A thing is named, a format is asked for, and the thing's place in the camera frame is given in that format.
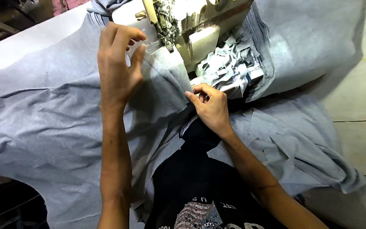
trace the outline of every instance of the sewing machine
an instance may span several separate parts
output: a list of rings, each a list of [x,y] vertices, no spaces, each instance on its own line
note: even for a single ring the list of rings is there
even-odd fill
[[[253,0],[143,0],[137,13],[154,26],[166,48],[179,51],[187,72],[215,50],[218,39],[242,24]]]

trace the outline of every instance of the black t-shirt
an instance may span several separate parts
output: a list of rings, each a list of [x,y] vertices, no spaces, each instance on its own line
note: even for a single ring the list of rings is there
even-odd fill
[[[255,201],[235,168],[208,157],[204,143],[186,141],[156,169],[145,229],[285,228]]]

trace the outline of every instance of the fabric pile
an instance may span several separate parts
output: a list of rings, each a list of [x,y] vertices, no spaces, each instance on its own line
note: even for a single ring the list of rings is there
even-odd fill
[[[251,34],[242,27],[223,40],[222,48],[217,47],[197,65],[198,77],[191,85],[206,83],[225,92],[229,99],[241,98],[248,83],[263,76],[259,53]]]
[[[243,26],[252,36],[266,74],[247,101],[301,86],[362,55],[356,37],[364,0],[255,0]]]

